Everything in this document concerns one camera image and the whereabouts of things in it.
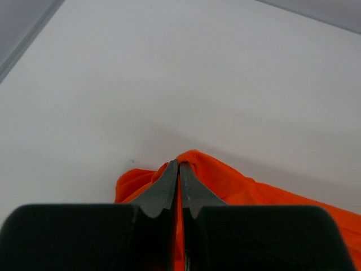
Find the orange t shirt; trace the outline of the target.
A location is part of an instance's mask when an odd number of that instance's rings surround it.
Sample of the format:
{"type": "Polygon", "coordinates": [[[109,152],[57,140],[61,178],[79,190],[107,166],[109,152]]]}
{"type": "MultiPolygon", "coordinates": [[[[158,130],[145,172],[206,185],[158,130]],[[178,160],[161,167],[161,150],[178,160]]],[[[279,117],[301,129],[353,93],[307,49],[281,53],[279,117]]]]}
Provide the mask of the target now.
{"type": "MultiPolygon", "coordinates": [[[[180,154],[177,161],[190,163],[196,177],[230,205],[312,205],[324,208],[335,220],[352,261],[360,270],[359,214],[257,182],[198,150],[180,154]]],[[[121,175],[116,183],[115,203],[130,203],[153,185],[167,166],[165,163],[156,171],[134,168],[121,175]]]]}

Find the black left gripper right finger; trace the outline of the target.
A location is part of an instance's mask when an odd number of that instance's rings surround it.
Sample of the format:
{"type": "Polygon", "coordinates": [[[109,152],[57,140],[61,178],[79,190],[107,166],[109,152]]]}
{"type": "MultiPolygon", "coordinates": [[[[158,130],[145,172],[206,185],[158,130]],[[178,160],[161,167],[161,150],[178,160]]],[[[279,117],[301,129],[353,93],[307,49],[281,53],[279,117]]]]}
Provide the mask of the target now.
{"type": "Polygon", "coordinates": [[[317,206],[231,206],[179,166],[186,270],[355,270],[317,206]]]}

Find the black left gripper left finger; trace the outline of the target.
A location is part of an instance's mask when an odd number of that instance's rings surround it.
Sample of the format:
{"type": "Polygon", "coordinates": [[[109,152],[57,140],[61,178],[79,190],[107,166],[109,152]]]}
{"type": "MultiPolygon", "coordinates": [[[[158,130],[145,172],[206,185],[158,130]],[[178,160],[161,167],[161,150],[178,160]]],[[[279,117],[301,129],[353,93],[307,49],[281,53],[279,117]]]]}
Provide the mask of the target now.
{"type": "Polygon", "coordinates": [[[2,270],[173,270],[178,163],[128,204],[28,204],[1,227],[2,270]]]}

